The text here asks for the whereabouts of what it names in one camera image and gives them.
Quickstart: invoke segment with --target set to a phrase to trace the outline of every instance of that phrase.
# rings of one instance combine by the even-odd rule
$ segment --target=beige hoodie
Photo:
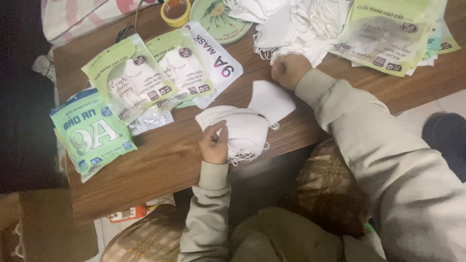
[[[313,69],[299,81],[296,95],[333,135],[369,196],[388,261],[466,261],[465,188],[438,151],[406,131],[373,95],[345,80]],[[202,162],[179,262],[382,260],[374,248],[279,208],[240,224],[230,256],[227,172],[227,164]]]

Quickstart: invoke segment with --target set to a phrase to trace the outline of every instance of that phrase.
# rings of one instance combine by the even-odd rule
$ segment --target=sleeve
[[[228,208],[231,188],[226,182],[228,164],[202,161],[198,186],[181,235],[178,262],[228,261]]]
[[[345,80],[313,69],[296,95],[334,136],[367,193],[389,261],[464,259],[466,193],[438,151],[406,131],[373,95]]]

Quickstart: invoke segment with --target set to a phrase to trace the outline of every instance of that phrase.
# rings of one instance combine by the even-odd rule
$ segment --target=hand
[[[213,164],[224,164],[228,158],[228,127],[226,120],[208,126],[199,140],[202,160]]]
[[[298,54],[279,56],[272,66],[272,78],[288,90],[295,90],[301,78],[312,69],[309,60]]]

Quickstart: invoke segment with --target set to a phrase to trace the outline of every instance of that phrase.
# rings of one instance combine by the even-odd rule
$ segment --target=wooden table
[[[445,20],[463,47],[466,46],[465,14],[463,0],[448,2]],[[172,30],[160,18],[160,5],[141,11],[139,19],[138,32],[145,41]],[[87,77],[80,68],[115,43],[117,33],[128,22],[134,22],[134,15],[54,51],[61,102],[83,89]],[[239,41],[225,46],[242,64],[244,74],[211,106],[245,108],[251,99],[252,82],[271,79],[269,61],[263,61],[253,53],[254,33],[252,29]],[[464,89],[466,49],[441,55],[434,68],[418,68],[413,76],[404,78],[370,68],[353,68],[350,61],[332,54],[325,57],[318,69],[369,91],[394,114]],[[270,149],[257,161],[311,145],[324,137],[312,109],[299,100],[297,105],[297,110],[281,120],[278,131],[269,132]],[[194,185],[201,160],[197,151],[201,129],[194,116],[200,112],[196,107],[173,110],[174,123],[136,137],[137,151],[119,157],[85,184],[81,183],[79,174],[68,160],[67,174],[76,222],[94,220]]]

